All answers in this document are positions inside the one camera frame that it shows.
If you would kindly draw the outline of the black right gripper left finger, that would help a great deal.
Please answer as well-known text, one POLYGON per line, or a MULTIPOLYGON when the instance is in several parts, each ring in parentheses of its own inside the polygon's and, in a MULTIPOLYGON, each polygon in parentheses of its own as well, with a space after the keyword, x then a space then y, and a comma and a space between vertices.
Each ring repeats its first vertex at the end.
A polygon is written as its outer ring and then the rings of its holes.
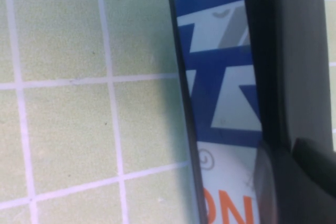
POLYGON ((292 150, 262 142, 254 188, 260 223, 335 223, 335 197, 308 177, 292 150))

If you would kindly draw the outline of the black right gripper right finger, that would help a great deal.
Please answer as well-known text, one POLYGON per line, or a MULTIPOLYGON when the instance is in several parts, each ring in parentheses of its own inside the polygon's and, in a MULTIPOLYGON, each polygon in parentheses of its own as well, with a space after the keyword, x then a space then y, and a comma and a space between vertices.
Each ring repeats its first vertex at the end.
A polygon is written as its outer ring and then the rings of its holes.
POLYGON ((335 197, 335 152, 317 142, 298 138, 292 156, 308 177, 326 193, 335 197))

